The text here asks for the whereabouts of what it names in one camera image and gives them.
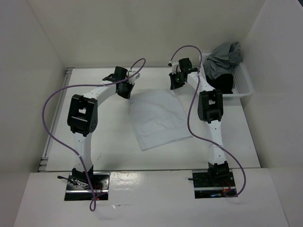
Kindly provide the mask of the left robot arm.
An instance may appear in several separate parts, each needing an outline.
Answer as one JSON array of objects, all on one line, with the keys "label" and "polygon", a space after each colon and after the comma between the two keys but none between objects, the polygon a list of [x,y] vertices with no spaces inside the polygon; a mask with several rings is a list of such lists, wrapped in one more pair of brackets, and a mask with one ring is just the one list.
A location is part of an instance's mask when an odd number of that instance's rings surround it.
[{"label": "left robot arm", "polygon": [[98,125],[98,107],[115,94],[129,99],[139,77],[138,72],[117,66],[114,73],[102,79],[99,87],[83,95],[72,96],[67,124],[72,132],[74,149],[79,159],[72,169],[72,178],[83,189],[94,184],[91,139]]}]

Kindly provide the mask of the white skirt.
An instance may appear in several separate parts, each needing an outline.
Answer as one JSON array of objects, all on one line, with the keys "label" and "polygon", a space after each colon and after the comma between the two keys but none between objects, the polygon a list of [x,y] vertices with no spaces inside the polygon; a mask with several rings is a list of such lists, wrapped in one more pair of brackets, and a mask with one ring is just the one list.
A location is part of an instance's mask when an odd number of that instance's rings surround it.
[{"label": "white skirt", "polygon": [[137,93],[129,99],[129,105],[131,125],[142,151],[191,137],[186,113],[174,91]]}]

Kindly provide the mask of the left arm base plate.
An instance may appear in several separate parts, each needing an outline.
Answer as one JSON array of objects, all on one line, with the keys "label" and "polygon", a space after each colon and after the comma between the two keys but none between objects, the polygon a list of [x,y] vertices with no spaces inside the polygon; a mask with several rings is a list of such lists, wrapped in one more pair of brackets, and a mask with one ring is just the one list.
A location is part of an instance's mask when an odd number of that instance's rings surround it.
[{"label": "left arm base plate", "polygon": [[[83,183],[69,174],[68,177],[57,176],[60,180],[65,180],[65,201],[90,201],[93,199],[92,192],[88,183]],[[109,174],[96,173],[93,175],[92,187],[97,201],[108,200]]]}]

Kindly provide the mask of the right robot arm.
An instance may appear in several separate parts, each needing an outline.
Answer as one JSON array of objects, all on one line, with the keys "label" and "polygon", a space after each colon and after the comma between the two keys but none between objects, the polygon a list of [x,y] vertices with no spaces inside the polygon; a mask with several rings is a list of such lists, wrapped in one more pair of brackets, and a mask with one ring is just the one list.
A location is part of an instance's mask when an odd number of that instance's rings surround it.
[{"label": "right robot arm", "polygon": [[198,118],[210,133],[207,180],[211,185],[218,186],[226,180],[230,171],[224,150],[222,150],[223,93],[207,83],[199,69],[192,66],[189,58],[170,61],[168,66],[171,67],[170,89],[175,90],[188,83],[198,95]]}]

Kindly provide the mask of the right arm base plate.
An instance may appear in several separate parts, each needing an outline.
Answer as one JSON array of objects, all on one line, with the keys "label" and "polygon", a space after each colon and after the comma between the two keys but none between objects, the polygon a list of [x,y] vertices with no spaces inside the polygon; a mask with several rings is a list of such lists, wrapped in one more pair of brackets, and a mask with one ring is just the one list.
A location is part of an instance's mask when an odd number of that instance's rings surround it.
[{"label": "right arm base plate", "polygon": [[225,198],[237,194],[232,171],[228,176],[212,182],[207,170],[196,170],[192,171],[192,176],[188,180],[193,183],[196,199]]}]

